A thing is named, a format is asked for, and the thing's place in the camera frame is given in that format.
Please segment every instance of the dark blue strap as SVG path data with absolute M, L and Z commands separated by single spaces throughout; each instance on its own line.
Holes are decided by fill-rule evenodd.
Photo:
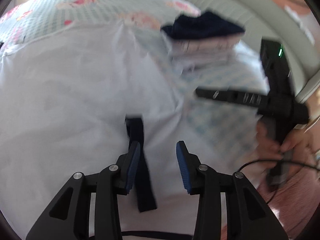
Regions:
M 156 200 L 152 192 L 149 169 L 143 151 L 143 122 L 141 118 L 126 117 L 125 123 L 129 136 L 129 149 L 133 141 L 140 143 L 140 160 L 134 185 L 137 192 L 138 209 L 140 212 L 145 212 L 157 208 Z

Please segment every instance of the green led light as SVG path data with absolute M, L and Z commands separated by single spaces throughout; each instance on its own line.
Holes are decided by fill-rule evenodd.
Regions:
M 281 47 L 280 47 L 280 51 L 279 51 L 279 57 L 282 57 L 282 54 L 283 54 L 283 45 L 281 44 Z

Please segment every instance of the white fabric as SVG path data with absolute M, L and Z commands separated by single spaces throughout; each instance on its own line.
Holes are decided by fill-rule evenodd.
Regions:
M 74 172 L 100 172 L 127 152 L 126 114 L 143 116 L 158 209 L 140 214 L 134 191 L 119 197 L 123 231 L 193 234 L 198 197 L 183 188 L 177 141 L 233 172 L 180 121 L 182 97 L 123 24 L 70 25 L 6 51 L 0 102 L 0 209 L 22 239 Z
M 235 59 L 233 47 L 239 43 L 242 35 L 234 35 L 230 38 L 231 44 L 226 41 L 227 38 L 212 38 L 196 41 L 171 39 L 164 31 L 161 36 L 168 50 L 169 57 L 172 58 L 172 65 L 175 72 L 182 74 L 185 71 L 193 71 L 210 64 L 210 67 L 228 65 Z M 211 49 L 199 49 L 199 45 L 211 47 Z

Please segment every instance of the human hand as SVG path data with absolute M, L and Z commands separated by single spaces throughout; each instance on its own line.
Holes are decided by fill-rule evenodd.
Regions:
M 258 121 L 256 139 L 259 144 L 256 150 L 259 159 L 281 160 L 283 158 L 281 152 L 284 153 L 290 149 L 294 149 L 292 160 L 300 163 L 307 162 L 309 156 L 307 146 L 311 146 L 313 143 L 313 137 L 311 133 L 305 132 L 304 129 L 294 129 L 287 135 L 283 144 L 280 145 L 278 142 L 269 139 L 267 137 L 267 132 L 268 131 L 264 123 Z M 263 165 L 266 169 L 271 169 L 276 166 L 276 163 L 265 162 L 261 163 L 261 165 Z M 288 177 L 290 178 L 294 176 L 300 170 L 300 166 L 291 165 Z

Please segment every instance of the navy blue cloth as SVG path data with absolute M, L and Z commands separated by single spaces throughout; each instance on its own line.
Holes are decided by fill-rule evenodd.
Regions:
M 136 187 L 138 209 L 140 212 L 157 209 L 156 199 L 153 195 L 148 165 L 144 156 L 143 122 L 141 118 L 125 118 L 127 134 L 129 136 L 129 149 L 132 142 L 140 143 L 140 159 L 138 163 L 134 185 Z
M 161 29 L 174 40 L 198 40 L 244 33 L 245 29 L 206 11 L 199 17 L 180 15 L 173 25 Z

